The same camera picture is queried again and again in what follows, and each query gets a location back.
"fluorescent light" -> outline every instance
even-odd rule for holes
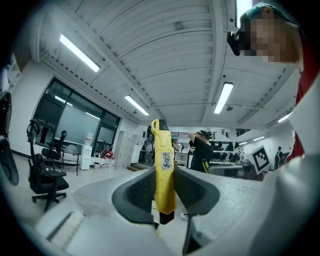
[[[62,98],[60,98],[60,97],[58,97],[58,96],[54,96],[54,98],[55,98],[56,100],[60,101],[60,102],[63,102],[63,103],[66,102],[64,99],[62,99]]]
[[[63,102],[63,103],[66,102],[64,99],[62,99],[62,98],[60,98],[60,97],[58,97],[58,96],[54,96],[54,98],[55,98],[56,100],[60,101],[60,102]]]
[[[60,42],[63,43],[71,52],[79,57],[85,64],[97,72],[100,67],[97,66],[91,59],[89,59],[81,50],[79,50],[72,42],[70,42],[63,34],[60,36]]]
[[[287,114],[284,117],[282,117],[281,119],[279,119],[278,123],[281,123],[282,121],[286,120],[291,114],[292,114],[292,112],[290,112],[289,114]]]
[[[135,102],[133,98],[131,98],[129,95],[124,97],[128,102],[130,102],[132,105],[134,105],[138,110],[140,110],[145,116],[149,116],[149,114],[138,104]]]
[[[98,119],[98,120],[100,120],[100,118],[99,117],[96,117],[95,115],[93,115],[93,114],[90,114],[90,113],[88,113],[88,112],[85,112],[87,115],[89,115],[89,116],[91,116],[91,117],[93,117],[93,118],[96,118],[96,119]]]
[[[220,114],[221,110],[225,106],[227,99],[232,91],[232,88],[234,87],[234,84],[231,82],[225,82],[223,85],[223,89],[218,101],[218,104],[215,107],[214,113],[215,114]]]
[[[261,139],[263,139],[265,136],[262,136],[262,137],[259,137],[259,138],[255,138],[253,141],[255,142],[255,141],[257,141],[257,140],[261,140]]]
[[[252,1],[253,0],[236,0],[236,23],[235,26],[240,29],[240,17],[246,11],[252,8]]]

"yellow tool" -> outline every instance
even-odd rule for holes
[[[209,164],[207,162],[207,159],[202,159],[202,165],[203,165],[203,168],[204,168],[205,172],[208,173]]]
[[[154,120],[151,131],[155,138],[155,205],[160,212],[160,223],[166,224],[174,218],[177,208],[174,151],[169,126],[165,120]]]

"sticker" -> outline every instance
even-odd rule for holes
[[[261,172],[263,169],[265,169],[269,165],[269,159],[264,147],[259,149],[257,152],[254,152],[252,156],[253,156],[257,173]]]
[[[170,152],[161,152],[161,168],[162,170],[172,169]]]

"black shirt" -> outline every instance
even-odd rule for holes
[[[191,169],[205,173],[206,171],[202,164],[202,159],[206,159],[209,164],[213,154],[213,149],[211,145],[204,143],[198,137],[194,138],[193,146],[195,147],[195,150],[191,161]]]

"glass wall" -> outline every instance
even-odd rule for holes
[[[67,135],[64,144],[73,144],[81,152],[85,137],[92,137],[92,155],[109,149],[115,139],[120,118],[82,97],[66,85],[53,79],[39,105],[34,118],[41,125],[35,142],[48,147],[59,140],[62,131]]]

